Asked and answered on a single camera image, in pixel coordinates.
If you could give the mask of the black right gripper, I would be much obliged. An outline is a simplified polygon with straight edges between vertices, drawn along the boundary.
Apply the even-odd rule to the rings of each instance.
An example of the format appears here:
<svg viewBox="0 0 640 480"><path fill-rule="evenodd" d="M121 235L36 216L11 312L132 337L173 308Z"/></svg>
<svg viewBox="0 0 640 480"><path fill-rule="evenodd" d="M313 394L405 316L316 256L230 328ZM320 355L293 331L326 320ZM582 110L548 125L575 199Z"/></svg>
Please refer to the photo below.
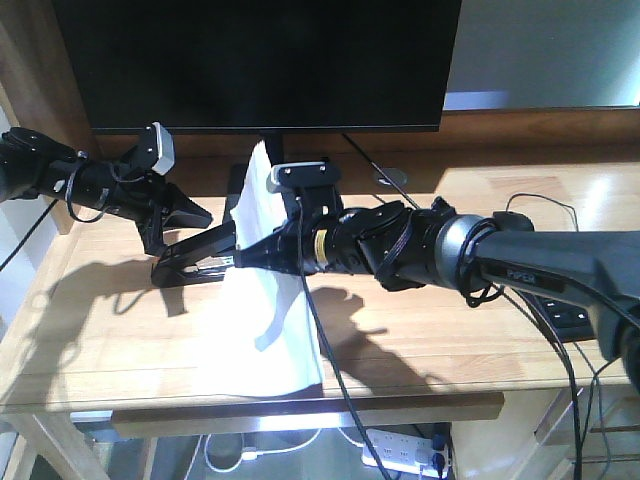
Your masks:
<svg viewBox="0 0 640 480"><path fill-rule="evenodd" d="M316 232L337 219L343 203L333 185L297 188L283 195L288 219L274 233L234 252L237 268L312 275L325 268L315 253Z"/></svg>

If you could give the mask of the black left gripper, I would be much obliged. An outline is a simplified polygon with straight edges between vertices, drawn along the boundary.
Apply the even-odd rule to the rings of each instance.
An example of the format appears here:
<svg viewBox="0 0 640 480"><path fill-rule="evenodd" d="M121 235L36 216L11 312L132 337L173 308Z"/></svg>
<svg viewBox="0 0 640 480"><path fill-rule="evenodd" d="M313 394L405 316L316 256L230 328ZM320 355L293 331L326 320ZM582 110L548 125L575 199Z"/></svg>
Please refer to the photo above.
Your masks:
<svg viewBox="0 0 640 480"><path fill-rule="evenodd" d="M156 173L133 179L113 173L112 178L115 184L107 198L107 212L135 223L145 254L164 252L163 228L204 229L213 220L206 209Z"/></svg>

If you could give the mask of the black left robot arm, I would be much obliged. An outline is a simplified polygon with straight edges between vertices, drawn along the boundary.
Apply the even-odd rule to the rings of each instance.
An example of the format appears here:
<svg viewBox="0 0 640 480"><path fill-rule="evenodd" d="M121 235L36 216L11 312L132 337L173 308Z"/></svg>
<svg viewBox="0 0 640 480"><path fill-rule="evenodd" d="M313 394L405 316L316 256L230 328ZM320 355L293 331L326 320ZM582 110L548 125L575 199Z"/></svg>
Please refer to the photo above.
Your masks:
<svg viewBox="0 0 640 480"><path fill-rule="evenodd" d="M1 136L1 200L45 195L136 224L144 252L160 256L163 232L205 228L212 215L193 202L165 175L175 163L171 134L154 122L141 131L138 143L116 161L85 158L71 147L39 132L13 127Z"/></svg>

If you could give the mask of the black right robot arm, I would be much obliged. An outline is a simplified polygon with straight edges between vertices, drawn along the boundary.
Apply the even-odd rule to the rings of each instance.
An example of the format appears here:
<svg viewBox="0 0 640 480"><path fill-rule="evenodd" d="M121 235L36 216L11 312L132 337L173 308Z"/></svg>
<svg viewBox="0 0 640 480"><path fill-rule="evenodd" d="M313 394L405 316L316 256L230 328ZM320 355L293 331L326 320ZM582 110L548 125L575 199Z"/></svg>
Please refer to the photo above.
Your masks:
<svg viewBox="0 0 640 480"><path fill-rule="evenodd" d="M237 250L240 268L288 274L368 274L387 291L434 285L468 306L487 289L515 291L584 309L608 361L621 360L639 384L639 234L537 231L514 212L459 214L438 197L428 209L400 201L323 213L301 203L296 215Z"/></svg>

